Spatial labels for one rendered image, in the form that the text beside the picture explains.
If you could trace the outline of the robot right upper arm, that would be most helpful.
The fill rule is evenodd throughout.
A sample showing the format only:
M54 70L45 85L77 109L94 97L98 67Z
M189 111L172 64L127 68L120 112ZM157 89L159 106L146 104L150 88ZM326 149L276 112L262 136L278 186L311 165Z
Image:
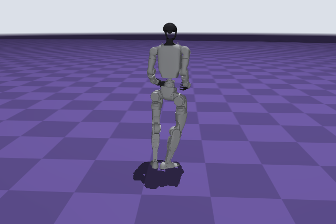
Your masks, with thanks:
M183 54L183 56L182 56L181 69L179 70L179 74L180 76L186 76L186 70L187 70L187 66L189 63L191 51L187 46L180 46L180 49L181 49L181 54Z

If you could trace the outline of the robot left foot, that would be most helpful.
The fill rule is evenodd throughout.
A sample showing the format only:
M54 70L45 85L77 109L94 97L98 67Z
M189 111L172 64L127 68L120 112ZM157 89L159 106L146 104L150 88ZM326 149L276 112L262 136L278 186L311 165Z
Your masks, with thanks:
M153 160L152 160L152 161L150 162L150 164L151 164L152 168L154 168L154 169L157 169L157 168L159 167L158 161L156 162L156 159L154 160L154 162L153 162Z

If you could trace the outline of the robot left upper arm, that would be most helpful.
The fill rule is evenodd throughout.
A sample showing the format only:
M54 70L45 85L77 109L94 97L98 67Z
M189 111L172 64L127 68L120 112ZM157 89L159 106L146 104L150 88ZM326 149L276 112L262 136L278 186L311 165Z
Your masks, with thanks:
M152 47L150 49L147 74L155 75L156 73L156 69L154 68L154 65L156 62L156 55L158 54L157 49L158 47Z

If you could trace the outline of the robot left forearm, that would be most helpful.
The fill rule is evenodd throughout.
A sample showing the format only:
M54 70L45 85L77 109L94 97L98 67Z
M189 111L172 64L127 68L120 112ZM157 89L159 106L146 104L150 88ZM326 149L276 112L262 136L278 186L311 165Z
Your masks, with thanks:
M156 80L155 75L150 75L150 74L147 74L147 75L148 75L148 78L150 79L150 82L152 84L158 84L159 83L159 80Z

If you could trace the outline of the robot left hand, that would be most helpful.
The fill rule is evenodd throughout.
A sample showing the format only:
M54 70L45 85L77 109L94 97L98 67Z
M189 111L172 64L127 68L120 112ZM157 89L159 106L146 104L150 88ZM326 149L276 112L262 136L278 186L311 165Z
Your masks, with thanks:
M159 80L159 79L157 79L156 78L156 80ZM161 81L161 80L159 80L159 83L158 84L156 84L157 86L164 86L164 83L165 83L166 81Z

